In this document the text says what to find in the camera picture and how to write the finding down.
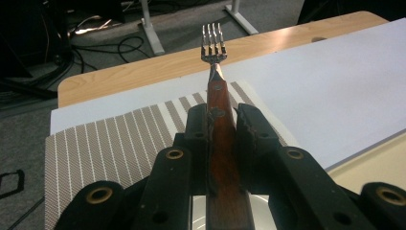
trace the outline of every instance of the brown wooden handle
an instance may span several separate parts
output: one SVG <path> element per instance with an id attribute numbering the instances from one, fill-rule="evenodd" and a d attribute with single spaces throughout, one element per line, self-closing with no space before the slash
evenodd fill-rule
<path id="1" fill-rule="evenodd" d="M 255 229 L 249 196 L 239 186 L 233 155 L 236 129 L 225 80 L 210 81 L 208 112 L 211 123 L 209 192 L 206 197 L 206 227 L 209 230 Z"/>

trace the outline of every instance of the white paper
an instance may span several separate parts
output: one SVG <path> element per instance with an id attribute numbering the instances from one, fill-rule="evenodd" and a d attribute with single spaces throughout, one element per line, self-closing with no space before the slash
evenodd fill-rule
<path id="1" fill-rule="evenodd" d="M 227 81 L 246 80 L 298 145 L 327 169 L 405 129 L 405 29 L 401 19 L 223 65 L 222 71 Z M 199 92 L 208 75 L 204 71 L 54 110 L 51 133 Z"/>

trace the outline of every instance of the striped placemat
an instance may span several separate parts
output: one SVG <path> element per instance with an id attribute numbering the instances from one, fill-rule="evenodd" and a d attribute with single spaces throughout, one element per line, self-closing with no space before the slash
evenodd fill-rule
<path id="1" fill-rule="evenodd" d="M 229 92 L 232 107 L 245 103 L 265 112 L 245 81 L 229 83 Z M 127 188 L 148 176 L 157 152 L 172 145 L 175 133 L 184 132 L 189 108 L 203 104 L 206 97 L 206 92 L 199 92 L 49 136 L 45 152 L 45 229 L 54 228 L 84 186 L 110 180 Z"/>

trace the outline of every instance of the table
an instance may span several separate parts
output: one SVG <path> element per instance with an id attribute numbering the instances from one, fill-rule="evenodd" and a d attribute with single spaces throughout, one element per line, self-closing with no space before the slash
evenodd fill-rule
<path id="1" fill-rule="evenodd" d="M 233 54 L 224 64 L 255 58 L 312 42 L 387 23 L 366 11 L 360 11 L 274 32 L 256 34 L 227 41 L 228 52 Z M 64 80 L 58 88 L 59 107 L 85 102 L 98 97 L 165 81 L 203 71 L 207 65 L 195 58 L 199 48 L 175 54 L 154 57 L 100 71 L 86 73 Z M 359 193 L 363 184 L 385 181 L 406 189 L 404 174 L 406 163 L 406 134 L 380 145 L 328 172 L 340 185 Z M 380 166 L 390 165 L 381 172 Z"/>

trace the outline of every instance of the plate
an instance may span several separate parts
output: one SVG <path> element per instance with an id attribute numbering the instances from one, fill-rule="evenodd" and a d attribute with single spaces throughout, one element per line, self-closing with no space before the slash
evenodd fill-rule
<path id="1" fill-rule="evenodd" d="M 273 230 L 275 226 L 272 214 L 268 208 L 268 195 L 250 195 L 251 209 L 256 230 Z M 192 230 L 206 229 L 206 197 L 193 197 Z"/>

